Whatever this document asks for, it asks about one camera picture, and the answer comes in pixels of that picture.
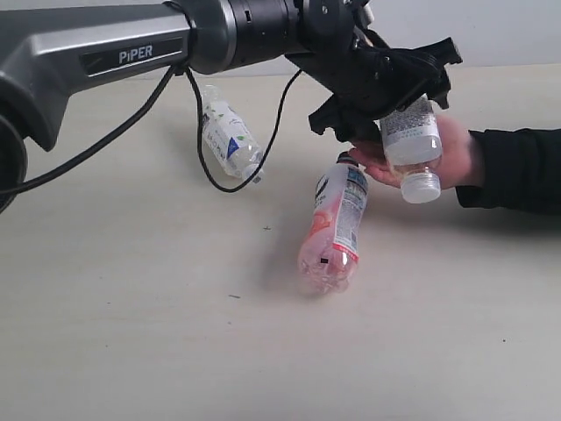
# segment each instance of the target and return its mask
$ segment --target white bottle cap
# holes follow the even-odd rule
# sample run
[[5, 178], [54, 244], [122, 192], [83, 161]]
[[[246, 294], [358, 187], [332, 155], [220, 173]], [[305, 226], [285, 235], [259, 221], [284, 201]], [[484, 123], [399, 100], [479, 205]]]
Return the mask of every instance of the white bottle cap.
[[[244, 171], [242, 171], [242, 177], [244, 181], [247, 180], [249, 177], [251, 177], [258, 167], [259, 164], [251, 164], [245, 167]], [[259, 184], [263, 180], [263, 175], [265, 175], [265, 173], [261, 169], [259, 173], [255, 175], [255, 178], [253, 178], [252, 182], [255, 184]]]
[[410, 174], [401, 183], [403, 198], [412, 204], [437, 200], [441, 192], [440, 178], [434, 173]]

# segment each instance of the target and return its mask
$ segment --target white label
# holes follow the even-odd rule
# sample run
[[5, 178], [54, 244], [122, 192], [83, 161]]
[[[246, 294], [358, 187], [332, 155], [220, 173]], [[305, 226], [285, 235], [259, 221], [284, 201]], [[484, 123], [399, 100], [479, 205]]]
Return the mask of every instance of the white label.
[[368, 182], [360, 169], [337, 164], [317, 184], [316, 215], [335, 217], [333, 247], [359, 259], [358, 228], [366, 208]]
[[237, 168], [232, 157], [252, 141], [252, 135], [228, 103], [216, 101], [205, 106], [202, 136], [226, 173], [240, 176], [243, 168]]
[[420, 97], [405, 111], [395, 111], [380, 121], [384, 146], [407, 138], [437, 136], [437, 118], [426, 96]]

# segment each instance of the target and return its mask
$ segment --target white table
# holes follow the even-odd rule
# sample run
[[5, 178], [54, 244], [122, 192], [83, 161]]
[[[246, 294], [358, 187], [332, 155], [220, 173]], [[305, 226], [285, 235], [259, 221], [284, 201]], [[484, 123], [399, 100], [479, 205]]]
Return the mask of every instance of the white table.
[[[449, 113], [471, 128], [561, 125], [559, 66], [452, 78]], [[265, 144], [287, 80], [215, 83]], [[31, 146], [29, 176], [155, 83], [74, 97], [55, 150]], [[327, 97], [297, 82], [256, 189], [208, 184], [178, 79], [115, 145], [18, 198], [0, 217], [0, 418], [559, 420], [558, 218], [462, 210], [453, 192], [409, 206], [373, 183], [350, 290], [293, 292], [317, 178], [345, 149], [308, 128]]]

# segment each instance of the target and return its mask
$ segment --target pink bottle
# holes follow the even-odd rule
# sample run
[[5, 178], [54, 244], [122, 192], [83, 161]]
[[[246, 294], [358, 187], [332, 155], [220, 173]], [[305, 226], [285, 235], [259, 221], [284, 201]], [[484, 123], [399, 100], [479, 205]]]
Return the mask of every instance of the pink bottle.
[[298, 256], [307, 294], [344, 292], [359, 264], [357, 230], [366, 208], [368, 182], [359, 164], [341, 153], [316, 187], [316, 207]]

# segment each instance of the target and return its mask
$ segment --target plastic bottle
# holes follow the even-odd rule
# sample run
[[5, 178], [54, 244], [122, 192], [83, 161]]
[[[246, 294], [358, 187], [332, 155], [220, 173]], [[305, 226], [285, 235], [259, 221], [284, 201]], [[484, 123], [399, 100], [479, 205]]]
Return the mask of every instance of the plastic bottle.
[[[227, 175], [247, 180], [263, 159], [261, 147], [219, 88], [212, 85], [204, 87], [202, 107], [202, 138]], [[263, 175], [263, 171], [259, 171], [253, 182], [261, 182]]]
[[430, 100], [420, 97], [404, 111], [380, 121], [384, 152], [391, 171], [401, 180], [406, 202], [427, 203], [441, 195], [435, 168], [442, 158], [442, 142]]
[[359, 164], [342, 153], [316, 187], [312, 226], [298, 256], [302, 292], [344, 292], [359, 263], [357, 230], [368, 182]]

